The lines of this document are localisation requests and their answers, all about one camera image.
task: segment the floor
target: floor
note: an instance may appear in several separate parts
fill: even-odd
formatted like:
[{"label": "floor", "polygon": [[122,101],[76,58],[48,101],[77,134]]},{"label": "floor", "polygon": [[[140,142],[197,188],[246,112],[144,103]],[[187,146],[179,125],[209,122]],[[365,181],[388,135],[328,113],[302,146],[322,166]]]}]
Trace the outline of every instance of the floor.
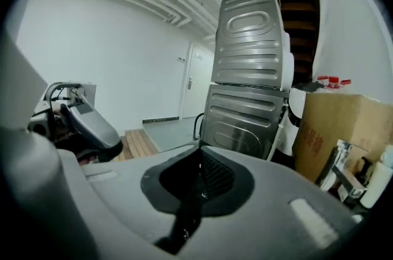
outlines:
[{"label": "floor", "polygon": [[146,157],[158,153],[157,148],[151,142],[144,130],[129,130],[122,136],[123,151],[115,157],[113,162],[123,162],[124,160],[137,157]]},{"label": "floor", "polygon": [[159,152],[193,141],[195,117],[144,124],[143,128]]}]

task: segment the white door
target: white door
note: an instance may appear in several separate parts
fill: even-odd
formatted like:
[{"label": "white door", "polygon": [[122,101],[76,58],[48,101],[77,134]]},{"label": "white door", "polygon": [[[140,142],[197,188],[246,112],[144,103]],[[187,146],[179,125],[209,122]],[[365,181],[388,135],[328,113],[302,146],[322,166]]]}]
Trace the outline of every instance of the white door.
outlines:
[{"label": "white door", "polygon": [[196,117],[204,111],[211,84],[214,54],[202,46],[192,49],[189,75],[186,79],[183,118]]}]

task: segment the stainless steel washing machine panel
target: stainless steel washing machine panel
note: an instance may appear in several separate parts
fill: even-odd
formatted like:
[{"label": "stainless steel washing machine panel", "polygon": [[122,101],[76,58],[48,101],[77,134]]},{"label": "stainless steel washing machine panel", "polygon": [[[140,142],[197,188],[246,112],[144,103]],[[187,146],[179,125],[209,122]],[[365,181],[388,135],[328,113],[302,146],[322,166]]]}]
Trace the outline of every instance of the stainless steel washing machine panel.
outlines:
[{"label": "stainless steel washing machine panel", "polygon": [[275,0],[223,0],[211,80],[280,88],[280,16]]},{"label": "stainless steel washing machine panel", "polygon": [[205,143],[266,159],[288,93],[211,85],[201,139]]}]

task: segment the gray plastic surface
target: gray plastic surface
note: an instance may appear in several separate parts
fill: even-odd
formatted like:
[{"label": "gray plastic surface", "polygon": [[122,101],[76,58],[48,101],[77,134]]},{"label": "gray plastic surface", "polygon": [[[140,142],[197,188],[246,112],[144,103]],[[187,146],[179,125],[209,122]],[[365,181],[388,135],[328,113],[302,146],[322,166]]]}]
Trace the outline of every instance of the gray plastic surface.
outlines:
[{"label": "gray plastic surface", "polygon": [[89,106],[91,111],[83,113],[78,106],[69,108],[72,124],[77,130],[82,131],[82,128],[81,134],[86,138],[93,137],[101,144],[101,147],[113,148],[120,142],[116,130],[90,103],[85,101],[85,105]]},{"label": "gray plastic surface", "polygon": [[19,206],[52,231],[71,258],[93,259],[299,259],[321,249],[290,202],[305,199],[338,238],[354,221],[339,201],[296,172],[237,152],[211,148],[245,166],[255,188],[236,213],[202,218],[177,256],[152,243],[166,237],[174,216],[154,210],[140,188],[143,173],[192,148],[152,157],[79,167],[75,155],[45,138],[2,132],[5,178]]},{"label": "gray plastic surface", "polygon": [[281,87],[282,28],[274,0],[223,0],[211,80]]},{"label": "gray plastic surface", "polygon": [[[149,242],[156,242],[170,232],[174,223],[173,215],[155,211],[144,198],[139,181],[147,167],[158,165],[189,148],[186,146],[126,162],[83,167],[89,180],[86,183],[90,184],[102,200],[101,204],[105,204],[117,220],[107,231],[121,223],[121,226]],[[237,152],[212,149],[244,165],[255,178],[255,189],[236,213],[203,218],[200,227],[180,250],[177,255],[179,258],[297,259],[320,251],[289,205],[298,198],[306,199],[339,236],[347,233],[354,225],[346,207],[296,172]],[[86,204],[88,198],[80,197],[80,200]],[[95,211],[91,211],[89,217],[91,221],[95,219],[97,222],[99,216],[94,214]]]},{"label": "gray plastic surface", "polygon": [[287,96],[275,90],[210,85],[202,141],[266,159]]},{"label": "gray plastic surface", "polygon": [[[104,197],[99,197],[87,181],[75,155],[68,151],[60,151],[61,163],[70,188],[72,198],[83,217],[87,228],[93,236],[100,259],[172,259],[173,256],[151,245],[138,236],[133,229],[124,224],[106,204]],[[91,164],[97,166],[98,171],[110,172],[112,168],[120,167],[124,162]],[[129,189],[129,184],[123,184],[118,179],[117,184],[112,184],[112,191]],[[121,195],[116,200],[123,202]]]}]

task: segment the black rubber seal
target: black rubber seal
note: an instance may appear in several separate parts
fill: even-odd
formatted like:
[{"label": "black rubber seal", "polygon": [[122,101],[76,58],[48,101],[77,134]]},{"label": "black rubber seal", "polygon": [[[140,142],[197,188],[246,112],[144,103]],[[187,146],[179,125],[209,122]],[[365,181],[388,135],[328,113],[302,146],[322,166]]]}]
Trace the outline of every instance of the black rubber seal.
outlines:
[{"label": "black rubber seal", "polygon": [[247,202],[254,190],[254,178],[246,167],[206,146],[195,146],[149,168],[141,179],[141,189],[157,211],[175,215],[181,207],[182,198],[187,196],[186,185],[198,175],[208,185],[208,199],[201,207],[202,217],[234,213]]},{"label": "black rubber seal", "polygon": [[288,108],[288,118],[291,124],[293,124],[295,127],[300,127],[300,122],[302,121],[301,118],[297,117],[294,112],[291,110],[290,106]]}]

